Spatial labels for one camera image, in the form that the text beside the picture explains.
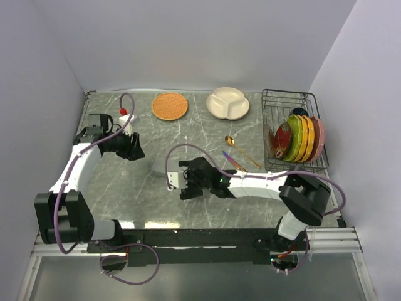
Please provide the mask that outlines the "grey cloth napkin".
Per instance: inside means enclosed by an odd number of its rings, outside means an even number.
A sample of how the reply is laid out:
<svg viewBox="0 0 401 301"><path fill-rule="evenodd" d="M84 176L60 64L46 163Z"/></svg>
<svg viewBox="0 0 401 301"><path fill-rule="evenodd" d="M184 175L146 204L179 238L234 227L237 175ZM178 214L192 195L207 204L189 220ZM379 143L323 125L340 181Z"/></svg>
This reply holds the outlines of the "grey cloth napkin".
<svg viewBox="0 0 401 301"><path fill-rule="evenodd" d="M158 157L151 164L150 171L155 176L165 176L165 158Z"/></svg>

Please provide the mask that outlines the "iridescent purple knife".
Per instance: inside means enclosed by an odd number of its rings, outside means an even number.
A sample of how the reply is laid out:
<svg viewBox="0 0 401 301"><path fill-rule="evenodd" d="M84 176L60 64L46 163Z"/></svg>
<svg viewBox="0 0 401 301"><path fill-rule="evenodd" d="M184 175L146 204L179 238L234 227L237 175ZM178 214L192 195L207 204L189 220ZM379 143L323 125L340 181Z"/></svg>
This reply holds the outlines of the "iridescent purple knife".
<svg viewBox="0 0 401 301"><path fill-rule="evenodd" d="M222 152L224 157L238 170L242 172L247 172L245 168L243 168L237 161L235 161L227 152Z"/></svg>

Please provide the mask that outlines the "gold spoon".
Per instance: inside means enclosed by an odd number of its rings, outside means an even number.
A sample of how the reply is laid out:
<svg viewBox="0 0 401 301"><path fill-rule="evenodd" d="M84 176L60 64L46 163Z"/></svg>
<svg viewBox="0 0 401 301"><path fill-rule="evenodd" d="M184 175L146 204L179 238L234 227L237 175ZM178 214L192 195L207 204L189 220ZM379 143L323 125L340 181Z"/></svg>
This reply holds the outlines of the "gold spoon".
<svg viewBox="0 0 401 301"><path fill-rule="evenodd" d="M230 135L225 136L224 140L225 140L225 143L226 143L228 146L237 149L242 155L244 155L248 160L250 160L258 169L261 168L261 166L260 166L254 159L252 159L251 157L249 157L242 149L240 149L240 148L236 145L234 139L233 139Z"/></svg>

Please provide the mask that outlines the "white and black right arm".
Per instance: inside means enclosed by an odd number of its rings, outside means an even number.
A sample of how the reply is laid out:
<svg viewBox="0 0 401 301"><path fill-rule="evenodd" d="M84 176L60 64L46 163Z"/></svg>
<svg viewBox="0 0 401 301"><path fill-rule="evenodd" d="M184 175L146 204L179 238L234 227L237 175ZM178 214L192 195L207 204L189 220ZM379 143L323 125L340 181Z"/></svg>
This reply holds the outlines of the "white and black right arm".
<svg viewBox="0 0 401 301"><path fill-rule="evenodd" d="M331 194L330 188L313 173L294 167L284 172L250 173L220 170L205 158L180 161L168 172L169 184L180 189L180 199L192 199L209 191L218 198L258 197L278 199L288 211L263 243L273 251L290 249L310 226L320 226Z"/></svg>

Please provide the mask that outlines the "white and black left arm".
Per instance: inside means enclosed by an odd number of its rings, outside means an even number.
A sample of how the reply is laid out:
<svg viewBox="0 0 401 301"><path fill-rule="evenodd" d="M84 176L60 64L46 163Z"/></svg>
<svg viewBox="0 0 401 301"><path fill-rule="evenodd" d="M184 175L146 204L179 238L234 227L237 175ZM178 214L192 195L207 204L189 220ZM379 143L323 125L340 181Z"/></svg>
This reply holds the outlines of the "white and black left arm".
<svg viewBox="0 0 401 301"><path fill-rule="evenodd" d="M57 182L34 200L41 239L46 244L101 240L110 252L122 249L124 236L114 220L95 220L84 199L88 182L104 153L114 153L129 161L145 156L140 136L133 126L136 115L113 119L107 114L90 114L88 126L73 141L71 157Z"/></svg>

